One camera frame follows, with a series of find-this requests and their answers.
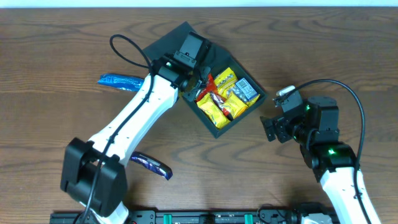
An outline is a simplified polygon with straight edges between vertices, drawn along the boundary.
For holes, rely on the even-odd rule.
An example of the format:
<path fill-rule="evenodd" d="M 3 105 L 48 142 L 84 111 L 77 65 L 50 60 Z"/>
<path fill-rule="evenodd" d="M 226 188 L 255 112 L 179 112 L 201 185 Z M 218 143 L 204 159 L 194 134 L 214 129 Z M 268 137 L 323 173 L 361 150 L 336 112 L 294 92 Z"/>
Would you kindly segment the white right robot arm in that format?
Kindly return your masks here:
<path fill-rule="evenodd" d="M 358 158 L 351 146 L 339 141 L 336 100 L 313 96 L 287 100 L 284 112 L 261 118 L 269 141 L 294 140 L 306 165 L 330 199 L 340 223 L 380 223 L 364 185 Z"/>

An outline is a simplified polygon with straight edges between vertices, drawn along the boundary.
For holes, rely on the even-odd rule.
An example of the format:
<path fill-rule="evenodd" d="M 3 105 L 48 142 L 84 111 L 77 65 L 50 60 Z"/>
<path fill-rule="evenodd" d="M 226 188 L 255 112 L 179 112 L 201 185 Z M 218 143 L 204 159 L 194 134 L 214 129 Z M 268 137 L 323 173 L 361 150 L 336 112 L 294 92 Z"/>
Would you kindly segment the yellow double snack packet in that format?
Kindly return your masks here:
<path fill-rule="evenodd" d="M 232 122 L 215 105 L 209 93 L 207 93 L 199 102 L 197 102 L 197 106 L 207 115 L 210 121 L 218 129 L 222 129 L 227 124 Z M 248 109 L 248 105 L 242 102 L 233 93 L 227 99 L 225 99 L 224 107 L 231 113 L 233 121 Z"/>

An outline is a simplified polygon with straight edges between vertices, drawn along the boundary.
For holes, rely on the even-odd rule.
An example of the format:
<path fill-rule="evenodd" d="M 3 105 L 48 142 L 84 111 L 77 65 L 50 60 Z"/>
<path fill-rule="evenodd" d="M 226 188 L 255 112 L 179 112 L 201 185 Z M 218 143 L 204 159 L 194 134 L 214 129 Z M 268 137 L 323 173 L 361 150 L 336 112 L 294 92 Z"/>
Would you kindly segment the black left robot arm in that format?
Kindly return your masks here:
<path fill-rule="evenodd" d="M 77 223 L 125 223 L 129 210 L 126 167 L 137 162 L 169 179 L 172 172 L 135 148 L 152 125 L 177 102 L 179 94 L 192 98 L 205 84 L 210 67 L 188 55 L 164 55 L 149 63 L 149 73 L 133 99 L 88 141 L 74 138 L 67 145 L 60 188 L 85 206 Z"/>

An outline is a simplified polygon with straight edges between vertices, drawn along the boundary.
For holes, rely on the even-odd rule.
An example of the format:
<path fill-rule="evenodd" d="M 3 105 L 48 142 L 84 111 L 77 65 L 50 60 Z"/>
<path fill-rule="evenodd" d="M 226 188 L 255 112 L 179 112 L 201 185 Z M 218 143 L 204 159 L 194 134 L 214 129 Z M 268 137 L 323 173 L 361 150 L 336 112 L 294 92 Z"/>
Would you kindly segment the dark green gift box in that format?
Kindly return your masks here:
<path fill-rule="evenodd" d="M 144 52 L 151 60 L 158 59 L 165 54 L 173 54 L 183 47 L 183 43 L 187 39 L 188 35 L 196 33 L 197 32 L 189 23 L 184 22 L 177 28 L 170 31 L 168 34 L 165 34 L 159 40 L 156 40 L 154 43 L 150 44 L 144 49 Z M 227 68 L 231 68 L 239 80 L 245 79 L 248 84 L 250 84 L 250 86 L 252 86 L 253 89 L 259 94 L 259 98 L 252 106 L 250 106 L 242 115 L 238 116 L 236 119 L 221 129 L 216 128 L 206 114 L 199 109 L 197 104 L 193 100 L 190 101 L 188 99 L 187 94 L 182 96 L 182 99 L 199 117 L 203 124 L 208 128 L 209 132 L 215 138 L 218 138 L 227 132 L 227 130 L 232 128 L 235 124 L 237 124 L 240 120 L 242 120 L 245 116 L 251 113 L 254 109 L 258 108 L 267 98 L 267 93 L 226 49 L 215 43 L 212 43 L 206 38 L 203 40 L 204 43 L 208 44 L 208 48 L 207 54 L 202 60 L 202 65 L 210 67 L 210 73 L 214 77 L 219 75 Z"/>

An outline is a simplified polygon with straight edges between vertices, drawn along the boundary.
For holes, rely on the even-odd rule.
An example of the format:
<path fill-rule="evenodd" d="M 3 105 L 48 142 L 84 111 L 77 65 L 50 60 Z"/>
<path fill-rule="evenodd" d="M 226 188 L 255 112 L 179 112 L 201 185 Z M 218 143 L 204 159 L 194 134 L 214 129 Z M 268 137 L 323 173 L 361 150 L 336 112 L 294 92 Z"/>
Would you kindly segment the small blue barcode packet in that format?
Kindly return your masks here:
<path fill-rule="evenodd" d="M 237 81 L 235 85 L 248 101 L 253 100 L 258 95 L 257 91 L 250 85 L 250 83 L 245 78 Z"/>

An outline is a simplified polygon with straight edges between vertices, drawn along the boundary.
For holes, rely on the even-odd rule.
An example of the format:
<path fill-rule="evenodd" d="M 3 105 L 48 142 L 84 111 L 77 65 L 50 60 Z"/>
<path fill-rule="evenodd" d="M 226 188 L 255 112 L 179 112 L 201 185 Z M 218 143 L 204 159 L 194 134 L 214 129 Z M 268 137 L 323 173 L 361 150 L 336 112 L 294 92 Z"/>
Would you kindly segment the red Hacks sweets bag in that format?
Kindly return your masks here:
<path fill-rule="evenodd" d="M 206 82 L 206 87 L 199 92 L 195 101 L 199 102 L 207 93 L 210 94 L 211 99 L 215 103 L 215 105 L 223 112 L 223 114 L 230 120 L 233 120 L 231 113 L 224 107 L 225 98 L 218 94 L 217 87 L 214 83 L 214 79 L 212 75 L 208 74 L 208 79 Z"/>

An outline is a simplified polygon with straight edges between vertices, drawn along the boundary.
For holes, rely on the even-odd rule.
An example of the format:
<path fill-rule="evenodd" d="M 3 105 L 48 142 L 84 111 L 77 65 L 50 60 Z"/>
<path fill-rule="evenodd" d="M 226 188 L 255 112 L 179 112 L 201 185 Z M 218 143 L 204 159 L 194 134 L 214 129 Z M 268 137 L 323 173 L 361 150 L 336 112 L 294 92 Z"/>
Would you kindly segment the light blue snack packet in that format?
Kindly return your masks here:
<path fill-rule="evenodd" d="M 97 84 L 110 86 L 124 91 L 139 91 L 143 83 L 144 79 L 142 78 L 119 75 L 115 73 L 102 74 L 97 81 Z"/>

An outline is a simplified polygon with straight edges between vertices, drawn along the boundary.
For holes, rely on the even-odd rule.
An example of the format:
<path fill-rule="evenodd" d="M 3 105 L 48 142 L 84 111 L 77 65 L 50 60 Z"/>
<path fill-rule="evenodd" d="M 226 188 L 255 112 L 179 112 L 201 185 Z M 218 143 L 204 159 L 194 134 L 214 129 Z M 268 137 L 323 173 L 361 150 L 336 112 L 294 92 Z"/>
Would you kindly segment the dark blue chocolate bar wrapper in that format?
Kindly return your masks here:
<path fill-rule="evenodd" d="M 170 180 L 173 176 L 172 169 L 169 166 L 142 152 L 134 151 L 130 160 L 142 165 L 153 173 L 162 176 L 166 180 Z"/>

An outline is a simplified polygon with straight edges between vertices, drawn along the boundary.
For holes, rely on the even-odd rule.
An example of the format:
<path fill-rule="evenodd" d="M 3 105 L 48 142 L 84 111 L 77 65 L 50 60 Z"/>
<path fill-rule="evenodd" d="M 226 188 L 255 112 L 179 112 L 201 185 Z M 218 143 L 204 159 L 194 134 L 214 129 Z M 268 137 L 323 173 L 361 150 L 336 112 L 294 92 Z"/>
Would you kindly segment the yellow Hacks sweets bag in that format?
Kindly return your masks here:
<path fill-rule="evenodd" d="M 223 98 L 228 98 L 233 93 L 250 107 L 259 99 L 260 94 L 258 93 L 253 100 L 248 101 L 235 85 L 235 83 L 240 79 L 236 76 L 234 71 L 228 67 L 215 78 L 214 83 L 217 87 L 218 94 Z"/>

